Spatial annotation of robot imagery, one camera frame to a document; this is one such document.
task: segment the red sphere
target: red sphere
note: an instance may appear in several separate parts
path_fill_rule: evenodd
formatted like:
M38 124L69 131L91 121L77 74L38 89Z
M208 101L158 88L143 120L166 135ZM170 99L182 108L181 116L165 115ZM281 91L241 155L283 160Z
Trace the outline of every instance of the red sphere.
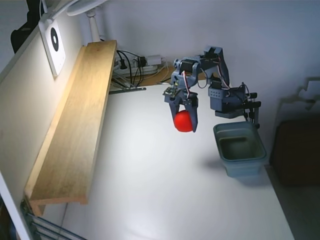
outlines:
M192 131L192 122L191 117L188 111L182 110L175 115L173 120L175 128L179 132L191 132Z

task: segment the white tabletop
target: white tabletop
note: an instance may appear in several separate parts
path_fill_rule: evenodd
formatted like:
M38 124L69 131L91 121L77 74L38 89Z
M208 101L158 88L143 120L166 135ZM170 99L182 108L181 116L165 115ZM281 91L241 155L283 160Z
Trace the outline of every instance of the white tabletop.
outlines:
M197 131L178 132L166 87L109 96L89 204L69 204L63 226L89 240L293 240L266 171L231 178L220 161L213 127L243 118L216 117L194 87Z

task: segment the wooden board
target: wooden board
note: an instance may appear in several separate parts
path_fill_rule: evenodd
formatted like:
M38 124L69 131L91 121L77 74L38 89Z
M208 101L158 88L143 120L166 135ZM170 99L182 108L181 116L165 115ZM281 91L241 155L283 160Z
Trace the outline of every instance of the wooden board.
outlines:
M83 49L25 187L36 215L47 204L88 203L117 42Z

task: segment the plastic container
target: plastic container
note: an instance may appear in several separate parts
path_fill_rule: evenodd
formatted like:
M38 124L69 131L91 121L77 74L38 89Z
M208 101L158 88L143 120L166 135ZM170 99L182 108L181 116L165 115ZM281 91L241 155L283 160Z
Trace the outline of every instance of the plastic container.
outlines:
M257 175L267 153L256 127L247 121L213 128L215 141L229 177Z

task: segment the black wire bundle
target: black wire bundle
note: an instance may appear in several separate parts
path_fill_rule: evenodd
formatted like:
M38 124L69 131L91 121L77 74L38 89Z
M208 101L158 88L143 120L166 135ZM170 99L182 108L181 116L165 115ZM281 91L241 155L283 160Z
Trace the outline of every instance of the black wire bundle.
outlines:
M138 71L139 71L139 73L140 73L140 79L139 79L138 83L135 85L136 87L139 87L140 84L144 81L144 68L141 66L141 61L140 61L141 56L139 56L139 55L137 55L137 54L134 54L133 52L130 52L130 51L125 51L125 50L117 50L116 52L117 52L117 54L119 55L119 57L120 57L121 60L123 60L123 58L121 57L120 54L122 54L122 55L126 58L126 60L127 60L127 62L128 62L129 70L130 70L130 83L131 83L132 85L134 85L135 80L136 80L136 77L137 77L137 75L138 75ZM137 64L138 64L138 69L136 70L134 77L133 77L133 75L132 75L132 67L131 67L129 58L128 58L128 56L127 56L125 53L131 54L131 55L137 57L137 60L134 59L134 61L137 62Z

